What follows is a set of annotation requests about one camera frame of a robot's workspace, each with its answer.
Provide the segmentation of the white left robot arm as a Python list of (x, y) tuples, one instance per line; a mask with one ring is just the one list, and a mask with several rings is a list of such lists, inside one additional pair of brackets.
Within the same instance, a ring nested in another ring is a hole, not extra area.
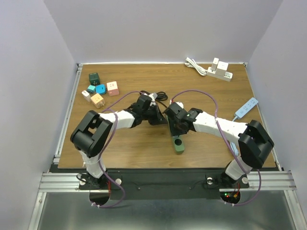
[(159, 106), (156, 104), (157, 93), (142, 92), (138, 100), (127, 109), (108, 114), (90, 110), (73, 131), (70, 140), (80, 152), (87, 172), (91, 175), (90, 183), (97, 189), (106, 185), (106, 168), (101, 152), (111, 131), (121, 128), (133, 128), (148, 121), (150, 125), (167, 124)]

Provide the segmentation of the pink cube adapter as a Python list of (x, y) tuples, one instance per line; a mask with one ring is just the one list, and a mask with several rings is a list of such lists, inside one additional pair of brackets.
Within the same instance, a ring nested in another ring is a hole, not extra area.
[(119, 95), (118, 84), (117, 84), (116, 81), (107, 82), (106, 88), (107, 88), (107, 92), (108, 92), (109, 96)]

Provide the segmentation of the orange cube adapter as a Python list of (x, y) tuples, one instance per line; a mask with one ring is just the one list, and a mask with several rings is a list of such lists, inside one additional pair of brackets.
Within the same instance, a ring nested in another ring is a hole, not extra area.
[(98, 93), (96, 93), (95, 95), (91, 97), (91, 102), (96, 108), (101, 108), (102, 106), (105, 105), (104, 98)]

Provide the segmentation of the white power strip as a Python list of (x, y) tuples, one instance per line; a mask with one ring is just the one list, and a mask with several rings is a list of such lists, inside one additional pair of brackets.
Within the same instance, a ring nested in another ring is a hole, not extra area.
[(233, 74), (231, 72), (226, 71), (224, 74), (217, 73), (217, 71), (213, 71), (211, 67), (208, 67), (207, 75), (224, 81), (231, 81), (233, 78)]

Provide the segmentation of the dark green charger plug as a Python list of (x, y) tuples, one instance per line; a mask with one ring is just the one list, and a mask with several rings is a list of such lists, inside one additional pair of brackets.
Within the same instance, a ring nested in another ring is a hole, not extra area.
[(97, 86), (97, 85), (100, 85), (100, 77), (99, 77), (99, 74), (96, 72), (96, 73), (90, 73), (88, 75), (89, 77), (89, 82), (91, 85), (93, 86)]

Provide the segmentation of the dark green power strip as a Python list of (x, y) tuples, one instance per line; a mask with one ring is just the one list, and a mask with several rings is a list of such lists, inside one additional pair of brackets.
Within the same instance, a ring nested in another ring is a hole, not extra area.
[(182, 154), (185, 150), (181, 135), (182, 131), (176, 127), (176, 124), (167, 116), (170, 135), (176, 154)]

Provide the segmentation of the blue square adapter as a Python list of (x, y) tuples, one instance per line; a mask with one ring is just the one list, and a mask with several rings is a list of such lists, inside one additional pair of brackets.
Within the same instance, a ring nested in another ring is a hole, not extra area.
[(100, 95), (106, 94), (106, 87), (104, 84), (96, 85), (95, 91)]

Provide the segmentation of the teal usb charger plug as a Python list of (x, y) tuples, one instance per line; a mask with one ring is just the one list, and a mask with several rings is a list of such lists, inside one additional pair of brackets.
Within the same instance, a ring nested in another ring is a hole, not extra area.
[(96, 87), (94, 85), (89, 85), (87, 87), (87, 91), (90, 93), (90, 94), (93, 94), (96, 92)]

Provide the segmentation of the light blue power strip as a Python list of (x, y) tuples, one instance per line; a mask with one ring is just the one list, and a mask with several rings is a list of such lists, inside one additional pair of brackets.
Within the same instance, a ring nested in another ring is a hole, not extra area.
[[(240, 120), (243, 118), (251, 109), (253, 109), (258, 104), (258, 100), (254, 97), (250, 98), (243, 106), (241, 106), (235, 113), (232, 121)], [(232, 152), (235, 156), (239, 155), (239, 150), (237, 149), (235, 143), (228, 142)]]

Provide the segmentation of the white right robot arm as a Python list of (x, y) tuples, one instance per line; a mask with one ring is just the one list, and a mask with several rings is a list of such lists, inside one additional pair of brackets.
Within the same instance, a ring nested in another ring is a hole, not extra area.
[(235, 143), (240, 151), (238, 156), (228, 164), (221, 174), (221, 183), (231, 187), (238, 179), (250, 173), (252, 169), (261, 169), (274, 147), (274, 142), (256, 120), (249, 123), (235, 122), (216, 118), (200, 109), (186, 111), (179, 103), (171, 103), (164, 114), (174, 123), (175, 127), (187, 132), (202, 132), (221, 137), (226, 144)]

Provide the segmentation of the white square adapter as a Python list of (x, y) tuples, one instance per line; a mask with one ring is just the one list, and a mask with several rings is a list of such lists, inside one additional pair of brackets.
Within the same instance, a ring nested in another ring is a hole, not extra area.
[(91, 101), (91, 95), (88, 91), (82, 91), (82, 96), (84, 97), (84, 99), (88, 102)]

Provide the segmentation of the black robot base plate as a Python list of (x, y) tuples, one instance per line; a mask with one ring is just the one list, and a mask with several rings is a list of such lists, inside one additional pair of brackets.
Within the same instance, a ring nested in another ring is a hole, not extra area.
[(223, 168), (179, 168), (179, 169), (111, 169), (108, 175), (120, 182), (117, 186), (107, 179), (95, 179), (89, 173), (80, 173), (79, 189), (106, 190), (111, 200), (154, 199), (220, 199), (223, 189), (234, 192), (237, 188), (249, 187), (241, 178), (232, 181), (224, 177)]

